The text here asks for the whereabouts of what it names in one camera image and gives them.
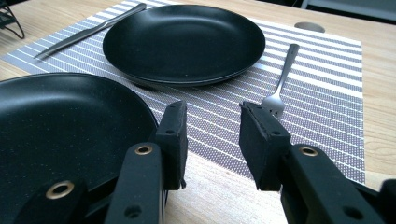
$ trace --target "wooden table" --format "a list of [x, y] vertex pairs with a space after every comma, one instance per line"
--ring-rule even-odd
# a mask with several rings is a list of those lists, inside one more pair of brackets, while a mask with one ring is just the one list
[[[61, 30], [120, 0], [30, 0], [12, 6], [26, 38], [0, 31], [0, 55]], [[312, 21], [326, 33], [356, 39], [363, 51], [363, 102], [366, 185], [379, 189], [396, 178], [396, 26], [282, 7], [253, 0], [180, 0], [180, 3], [222, 7], [246, 17], [293, 26]], [[27, 75], [0, 61], [0, 80]], [[169, 223], [285, 222], [279, 195], [259, 192], [252, 181], [192, 153], [186, 170], [188, 186], [171, 192]]]

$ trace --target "brass insert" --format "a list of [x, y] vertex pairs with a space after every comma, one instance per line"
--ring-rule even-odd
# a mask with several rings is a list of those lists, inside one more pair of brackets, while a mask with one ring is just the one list
[[137, 155], [144, 156], [152, 152], [151, 146], [142, 146], [134, 150]]
[[74, 188], [74, 184], [68, 180], [56, 183], [47, 190], [46, 197], [52, 200], [60, 199], [69, 194]]
[[318, 152], [314, 150], [312, 147], [300, 147], [300, 152], [303, 153], [305, 156], [317, 156]]

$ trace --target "placemat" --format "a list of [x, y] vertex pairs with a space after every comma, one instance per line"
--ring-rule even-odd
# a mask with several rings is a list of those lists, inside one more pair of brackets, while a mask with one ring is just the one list
[[185, 100], [189, 150], [251, 178], [238, 145], [238, 105], [243, 101], [259, 104], [264, 96], [274, 92], [289, 44], [297, 43], [300, 51], [281, 93], [286, 108], [280, 121], [292, 134], [293, 144], [321, 148], [348, 178], [364, 183], [360, 41], [251, 19], [262, 29], [266, 47], [262, 57], [244, 74], [215, 85], [159, 87], [156, 91], [136, 87], [107, 61], [102, 41], [108, 29], [43, 61], [33, 59], [43, 49], [113, 18], [139, 2], [148, 4], [148, 8], [177, 4], [164, 0], [124, 1], [16, 49], [2, 60], [30, 74], [78, 72], [113, 79], [140, 95], [157, 120], [161, 120], [168, 104]]

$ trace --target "knife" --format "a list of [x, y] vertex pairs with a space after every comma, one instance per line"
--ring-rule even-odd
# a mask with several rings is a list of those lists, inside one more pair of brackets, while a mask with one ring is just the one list
[[72, 45], [72, 44], [74, 44], [74, 43], [76, 43], [76, 42], [78, 42], [78, 41], [80, 41], [80, 40], [82, 40], [82, 39], [84, 39], [84, 38], [86, 38], [86, 37], [88, 37], [90, 35], [96, 34], [97, 32], [99, 32], [99, 31], [101, 31], [103, 29], [106, 29], [107, 27], [110, 27], [110, 26], [116, 24], [116, 22], [118, 22], [118, 21], [120, 21], [120, 20], [122, 20], [122, 19], [124, 19], [124, 18], [126, 18], [126, 17], [128, 17], [130, 15], [133, 15], [133, 14], [139, 12], [139, 11], [142, 11], [144, 9], [146, 9], [146, 4], [140, 3], [139, 5], [133, 7], [132, 9], [130, 9], [129, 11], [127, 11], [127, 12], [125, 12], [125, 13], [123, 13], [123, 14], [121, 14], [121, 15], [119, 15], [119, 16], [111, 19], [111, 20], [105, 21], [105, 22], [103, 22], [103, 23], [101, 23], [101, 24], [99, 24], [99, 25], [97, 25], [97, 26], [95, 26], [95, 27], [93, 27], [91, 29], [86, 29], [86, 30], [80, 31], [80, 32], [78, 32], [78, 33], [76, 33], [74, 35], [71, 35], [71, 36], [67, 37], [66, 39], [64, 39], [64, 40], [52, 45], [51, 47], [41, 51], [34, 58], [43, 59], [45, 57], [48, 57], [52, 53], [54, 53], [55, 51], [57, 51], [59, 49], [63, 49], [65, 47], [69, 46], [69, 45]]

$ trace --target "black object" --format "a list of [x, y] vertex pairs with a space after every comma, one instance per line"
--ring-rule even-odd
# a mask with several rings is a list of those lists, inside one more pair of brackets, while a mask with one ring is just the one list
[[15, 224], [80, 223], [88, 211], [83, 179], [50, 181], [26, 203]]
[[114, 25], [107, 59], [132, 81], [200, 86], [235, 77], [257, 62], [265, 47], [252, 21], [220, 8], [155, 7]]
[[[173, 109], [167, 109], [163, 118], [176, 119], [173, 126], [165, 122], [160, 129], [168, 131], [170, 140], [158, 144], [166, 148], [167, 156], [152, 162], [167, 164], [171, 157], [177, 169], [173, 173], [160, 169], [164, 182], [172, 183], [169, 189], [178, 189], [185, 185], [186, 103], [169, 106]], [[106, 78], [46, 74], [0, 82], [0, 190], [5, 192], [0, 194], [0, 219], [12, 223], [44, 183], [79, 177], [87, 185], [90, 202], [85, 220], [103, 221], [127, 149], [155, 141], [157, 126], [140, 97]], [[167, 190], [164, 185], [157, 187], [159, 192]], [[151, 215], [159, 217], [158, 212]]]
[[377, 194], [346, 179], [319, 148], [293, 146], [267, 110], [249, 102], [241, 108], [239, 145], [247, 165], [258, 189], [277, 191], [282, 184], [289, 223], [395, 223], [396, 180]]
[[132, 147], [122, 165], [106, 223], [163, 223], [162, 187], [160, 147], [151, 143]]
[[[10, 25], [14, 22], [17, 23], [18, 27], [20, 28], [21, 34], [18, 34], [14, 30], [7, 27], [7, 25]], [[20, 39], [24, 39], [24, 31], [5, 0], [0, 0], [0, 29], [7, 29], [10, 32], [14, 33]]]
[[27, 1], [27, 0], [6, 0], [6, 2], [8, 3], [9, 6], [12, 6], [12, 5], [24, 2], [24, 1]]

